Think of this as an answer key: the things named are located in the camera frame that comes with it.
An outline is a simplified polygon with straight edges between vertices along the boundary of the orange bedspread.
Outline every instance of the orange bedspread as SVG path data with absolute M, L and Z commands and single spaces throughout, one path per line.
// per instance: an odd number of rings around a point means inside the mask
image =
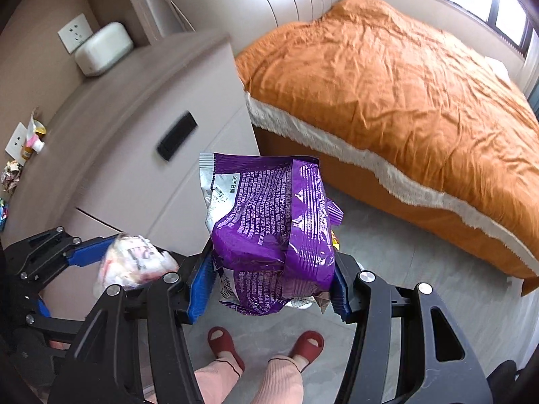
M 536 276 L 539 125 L 481 55 L 382 0 L 341 0 L 270 32 L 236 64 L 254 99 L 491 218 L 529 252 L 511 274 Z

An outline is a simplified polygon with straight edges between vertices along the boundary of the person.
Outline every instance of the person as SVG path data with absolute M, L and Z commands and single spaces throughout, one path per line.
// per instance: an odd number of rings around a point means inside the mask
M 245 364 L 235 350 L 230 333 L 220 326 L 208 332 L 208 344 L 215 360 L 195 371 L 204 404 L 222 404 L 242 377 Z M 324 338 L 316 331 L 298 337 L 289 356 L 272 357 L 251 404 L 301 404 L 304 388 L 301 372 L 324 349 Z

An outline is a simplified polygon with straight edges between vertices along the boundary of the power outlet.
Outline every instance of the power outlet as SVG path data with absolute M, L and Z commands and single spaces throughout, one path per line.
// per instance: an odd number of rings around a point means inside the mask
M 92 35 L 92 29 L 84 13 L 69 21 L 69 23 L 58 31 L 58 36 L 60 36 L 67 52 L 70 54 Z
M 25 141 L 26 128 L 22 123 L 19 123 L 17 125 L 17 128 L 15 128 L 15 132 L 13 132 L 13 135 L 9 139 L 9 143 L 7 143 L 7 146 L 5 147 L 5 151 L 10 157 L 12 157 L 21 165 L 24 165 L 24 163 L 26 162 L 26 160 L 23 159 L 23 157 L 21 156 L 21 151 L 23 149 Z

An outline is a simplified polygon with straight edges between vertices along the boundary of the silver bolt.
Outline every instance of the silver bolt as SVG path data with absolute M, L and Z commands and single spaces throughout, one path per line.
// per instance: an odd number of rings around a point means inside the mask
M 119 285 L 110 285 L 109 288 L 107 288 L 107 295 L 109 296 L 116 296 L 118 293 L 120 293 Z
M 432 287 L 430 284 L 427 284 L 426 282 L 422 282 L 417 286 L 418 290 L 423 293 L 424 295 L 430 295 L 432 293 Z
M 373 282 L 376 279 L 376 277 L 374 276 L 374 273 L 365 271 L 359 274 L 359 279 L 365 282 Z
M 171 272 L 169 274 L 166 274 L 164 277 L 163 277 L 163 281 L 167 284 L 173 284 L 175 282 L 178 282 L 178 280 L 180 279 L 179 275 L 175 272 Z

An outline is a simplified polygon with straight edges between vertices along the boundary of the pajama pants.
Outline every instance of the pajama pants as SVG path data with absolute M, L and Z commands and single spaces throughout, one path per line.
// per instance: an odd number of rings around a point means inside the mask
M 222 404 L 242 376 L 234 357 L 219 358 L 195 372 L 204 404 Z M 155 396 L 148 401 L 156 402 Z M 275 356 L 251 404 L 301 404 L 303 380 L 290 357 Z

